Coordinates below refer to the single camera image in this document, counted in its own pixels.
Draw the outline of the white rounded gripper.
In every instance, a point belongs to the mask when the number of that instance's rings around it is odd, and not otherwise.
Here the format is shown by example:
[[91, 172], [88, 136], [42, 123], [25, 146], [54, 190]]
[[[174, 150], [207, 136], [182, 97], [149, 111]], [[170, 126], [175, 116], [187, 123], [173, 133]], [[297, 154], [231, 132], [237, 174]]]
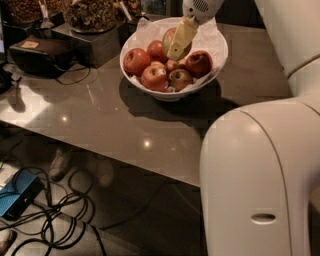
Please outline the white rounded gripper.
[[212, 20], [225, 0], [183, 0], [183, 17], [175, 30], [169, 44], [167, 57], [172, 60], [183, 59], [188, 53], [188, 47], [197, 34], [199, 24]]

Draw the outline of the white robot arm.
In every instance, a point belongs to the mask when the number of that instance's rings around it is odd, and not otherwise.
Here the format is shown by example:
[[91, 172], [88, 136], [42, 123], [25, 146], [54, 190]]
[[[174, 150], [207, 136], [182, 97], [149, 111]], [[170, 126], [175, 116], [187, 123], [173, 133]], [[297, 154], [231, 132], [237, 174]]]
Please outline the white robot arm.
[[200, 190], [209, 256], [311, 256], [320, 180], [320, 0], [255, 0], [289, 99], [234, 109], [208, 129]]

